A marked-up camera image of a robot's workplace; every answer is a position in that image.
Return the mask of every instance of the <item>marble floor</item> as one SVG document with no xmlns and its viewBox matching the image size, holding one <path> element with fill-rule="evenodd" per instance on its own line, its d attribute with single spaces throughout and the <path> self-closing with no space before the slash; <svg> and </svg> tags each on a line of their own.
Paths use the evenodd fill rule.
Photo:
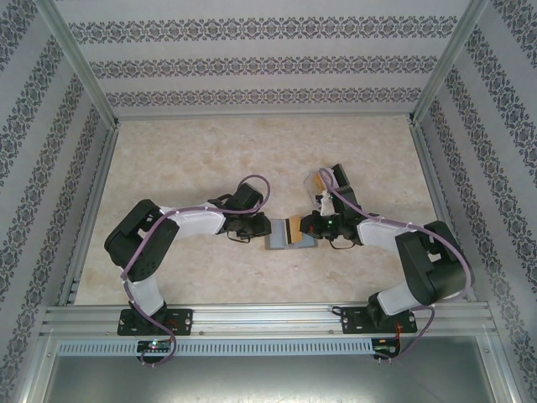
<svg viewBox="0 0 537 403">
<path fill-rule="evenodd" d="M 342 163 L 365 210 L 427 223 L 435 219 L 403 116 L 221 118 L 123 123 L 81 277 L 77 305 L 126 304 L 119 269 L 103 248 L 140 200 L 184 207 L 266 176 L 271 218 L 310 213 L 303 181 Z M 263 183 L 253 181 L 259 190 Z M 168 303 L 365 301 L 403 279 L 399 258 L 374 247 L 265 250 L 225 235 L 172 244 L 157 276 Z"/>
</svg>

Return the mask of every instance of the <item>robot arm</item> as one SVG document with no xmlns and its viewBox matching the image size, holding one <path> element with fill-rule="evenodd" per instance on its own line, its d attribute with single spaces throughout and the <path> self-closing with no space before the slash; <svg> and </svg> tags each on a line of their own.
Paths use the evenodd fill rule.
<svg viewBox="0 0 537 403">
<path fill-rule="evenodd" d="M 232 214 L 215 211 L 239 211 L 254 208 L 263 202 L 263 196 L 248 183 L 241 184 L 234 195 L 225 195 L 201 204 L 200 209 L 178 212 L 165 219 L 147 242 L 143 252 L 128 272 L 127 286 L 140 309 L 156 322 L 162 322 L 166 304 L 160 295 L 155 271 L 160 266 L 169 246 L 175 239 L 193 235 L 234 232 L 239 242 L 270 234 L 270 221 L 262 212 Z M 153 224 L 174 209 L 158 207 L 150 200 L 140 201 L 112 231 L 105 249 L 112 262 L 125 269 L 143 237 Z"/>
<path fill-rule="evenodd" d="M 337 193 L 362 210 L 341 165 L 326 171 L 332 174 L 333 182 L 339 186 Z M 417 306 L 434 304 L 465 288 L 466 274 L 461 262 L 443 243 L 416 230 L 366 218 L 339 198 L 327 197 L 326 193 L 324 191 L 322 196 L 318 196 L 320 211 L 313 211 L 302 218 L 301 232 L 330 242 L 342 236 L 353 244 L 377 246 L 399 254 L 401 259 L 405 280 L 372 295 L 368 300 L 368 313 L 375 327 L 387 317 Z M 462 255 L 444 222 L 431 222 L 424 228 L 445 239 Z"/>
</svg>

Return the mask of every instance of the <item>patterned wallpaper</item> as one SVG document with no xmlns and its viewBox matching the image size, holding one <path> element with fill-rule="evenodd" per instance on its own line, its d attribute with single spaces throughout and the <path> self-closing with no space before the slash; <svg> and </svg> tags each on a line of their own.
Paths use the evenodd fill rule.
<svg viewBox="0 0 537 403">
<path fill-rule="evenodd" d="M 54 305 L 108 128 L 30 0 L 0 6 L 0 402 Z"/>
<path fill-rule="evenodd" d="M 411 112 L 468 0 L 58 1 L 120 118 Z"/>
<path fill-rule="evenodd" d="M 492 1 L 422 122 L 523 401 L 537 401 L 535 2 Z"/>
</svg>

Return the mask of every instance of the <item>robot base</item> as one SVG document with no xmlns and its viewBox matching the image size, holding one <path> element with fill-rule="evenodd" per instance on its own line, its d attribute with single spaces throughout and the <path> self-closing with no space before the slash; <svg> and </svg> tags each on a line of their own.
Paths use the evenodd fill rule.
<svg viewBox="0 0 537 403">
<path fill-rule="evenodd" d="M 347 306 L 332 308 L 335 315 L 341 317 L 343 334 L 380 334 L 393 333 L 399 325 L 401 333 L 416 333 L 418 327 L 411 311 L 402 311 L 397 315 L 385 317 L 378 326 L 373 324 L 365 306 Z"/>
<path fill-rule="evenodd" d="M 190 336 L 192 329 L 191 309 L 168 308 L 164 320 L 159 321 L 170 329 L 175 336 Z M 133 309 L 123 309 L 117 325 L 118 336 L 166 336 L 168 333 L 148 323 Z"/>
</svg>

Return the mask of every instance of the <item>damask pattern border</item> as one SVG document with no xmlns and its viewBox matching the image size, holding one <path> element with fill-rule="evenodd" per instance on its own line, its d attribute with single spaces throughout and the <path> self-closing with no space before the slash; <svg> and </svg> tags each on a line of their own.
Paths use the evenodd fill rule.
<svg viewBox="0 0 537 403">
<path fill-rule="evenodd" d="M 55 167 L 65 136 L 69 130 L 75 110 L 81 100 L 84 87 L 77 75 L 71 78 L 67 91 L 60 104 L 60 109 L 52 123 L 49 134 L 39 152 L 39 157 L 29 178 L 29 184 L 24 189 L 24 197 L 15 211 L 13 226 L 8 230 L 7 238 L 3 241 L 3 249 L 0 250 L 0 302 L 5 299 L 5 294 L 11 285 L 11 278 L 17 268 L 19 255 L 23 252 L 23 246 L 32 225 L 35 214 L 43 200 L 50 176 Z"/>
<path fill-rule="evenodd" d="M 90 63 L 97 79 L 241 76 L 274 74 L 428 74 L 436 56 L 297 56 L 179 60 L 122 60 Z"/>
<path fill-rule="evenodd" d="M 534 122 L 530 120 L 524 104 L 498 62 L 498 57 L 494 55 L 479 28 L 470 34 L 466 49 L 537 187 L 537 138 Z"/>
<path fill-rule="evenodd" d="M 8 177 L 10 167 L 18 155 L 22 141 L 28 135 L 35 114 L 43 102 L 44 94 L 49 89 L 53 77 L 58 70 L 64 53 L 54 36 L 50 36 L 39 60 L 32 69 L 32 74 L 24 84 L 20 97 L 15 102 L 12 114 L 0 133 L 0 187 Z"/>
<path fill-rule="evenodd" d="M 90 187 L 89 187 L 89 189 L 87 191 L 86 199 L 84 200 L 84 207 L 82 208 L 81 220 L 78 222 L 78 228 L 76 229 L 76 235 L 73 238 L 73 246 L 70 249 L 69 258 L 67 259 L 67 264 L 65 265 L 65 269 L 64 269 L 64 275 L 63 275 L 63 278 L 61 280 L 60 287 L 58 289 L 58 296 L 56 297 L 56 305 L 58 305 L 60 303 L 61 292 L 63 291 L 63 289 L 65 287 L 65 280 L 67 279 L 67 274 L 69 272 L 70 263 L 72 262 L 73 256 L 75 255 L 76 245 L 78 244 L 78 237 L 81 234 L 82 224 L 84 223 L 84 218 L 86 216 L 86 209 L 88 208 L 88 205 L 90 203 L 91 192 L 93 191 L 93 183 L 96 180 L 97 172 L 99 170 L 99 167 L 101 166 L 101 158 L 102 158 L 102 155 L 104 153 L 105 147 L 107 145 L 108 136 L 112 135 L 112 132 L 114 130 L 116 130 L 116 129 L 115 128 L 108 129 L 107 130 L 107 135 L 102 140 L 102 147 L 101 147 L 101 151 L 99 152 L 99 157 L 97 158 L 95 172 L 93 172 L 93 177 L 91 178 L 91 184 L 90 184 Z"/>
<path fill-rule="evenodd" d="M 8 342 L 8 353 L 3 356 L 3 366 L 0 368 L 0 385 L 2 385 L 1 401 L 9 401 L 9 395 L 13 392 L 16 385 L 20 364 L 23 362 L 23 355 L 28 348 L 28 339 L 32 332 L 32 327 L 35 324 L 35 315 L 38 312 L 39 304 L 43 300 L 46 284 L 49 281 L 50 270 L 55 261 L 55 255 L 61 242 L 67 217 L 75 199 L 84 165 L 89 155 L 93 139 L 95 138 L 97 125 L 100 121 L 99 112 L 95 106 L 92 106 L 84 129 L 82 130 L 78 146 L 76 147 L 73 160 L 70 163 L 56 210 L 50 221 L 44 246 L 41 248 L 39 258 L 35 263 L 32 280 L 29 282 L 29 288 L 24 296 L 24 303 L 20 307 L 17 326 L 13 329 L 13 337 Z M 93 186 L 96 173 L 97 169 L 93 174 L 91 186 Z"/>
<path fill-rule="evenodd" d="M 447 38 L 456 16 L 228 18 L 71 23 L 79 44 L 181 40 Z"/>
<path fill-rule="evenodd" d="M 537 68 L 537 12 L 528 0 L 493 0 L 494 8 L 511 28 L 511 35 L 526 53 L 529 63 Z"/>
<path fill-rule="evenodd" d="M 0 18 L 0 71 L 4 71 L 20 40 L 37 15 L 32 0 L 12 0 Z"/>
<path fill-rule="evenodd" d="M 509 341 L 512 343 L 514 354 L 518 358 L 519 367 L 524 373 L 524 381 L 528 383 L 531 397 L 537 400 L 537 374 L 535 373 L 537 358 L 534 354 L 534 348 L 529 345 L 531 338 L 529 333 L 524 329 L 525 323 L 520 319 L 520 309 L 515 301 L 514 290 L 505 280 L 502 262 L 499 260 L 495 251 L 494 242 L 490 236 L 490 232 L 487 230 L 487 223 L 482 218 L 481 208 L 477 203 L 475 192 L 469 181 L 461 156 L 458 154 L 458 149 L 452 138 L 451 128 L 447 122 L 446 115 L 437 99 L 430 106 L 429 113 L 435 125 L 437 135 L 441 138 L 442 147 L 450 165 L 451 176 L 459 191 L 459 197 L 461 198 L 462 206 L 470 224 L 472 235 L 477 245 L 477 251 L 481 255 L 485 272 L 491 284 L 491 290 L 496 298 L 502 319 L 505 321 L 505 328 L 509 332 Z M 440 179 L 440 172 L 436 167 L 429 140 L 427 136 L 424 137 L 431 160 L 433 161 L 436 176 Z M 441 191 L 446 201 L 451 221 L 455 222 L 442 184 Z"/>
<path fill-rule="evenodd" d="M 472 98 L 455 67 L 451 69 L 445 83 L 467 130 L 483 174 L 487 177 L 491 192 L 496 198 L 495 202 L 503 217 L 503 223 L 507 226 L 511 243 L 522 261 L 522 268 L 526 270 L 526 280 L 532 285 L 531 290 L 537 293 L 537 242 L 531 238 L 533 234 L 528 230 L 528 221 L 518 207 L 519 201 L 513 195 L 508 177 L 503 173 L 493 143 L 488 139 Z"/>
<path fill-rule="evenodd" d="M 257 105 L 278 103 L 416 102 L 421 88 L 278 88 L 262 90 L 204 90 L 109 92 L 112 107 L 193 105 Z"/>
</svg>

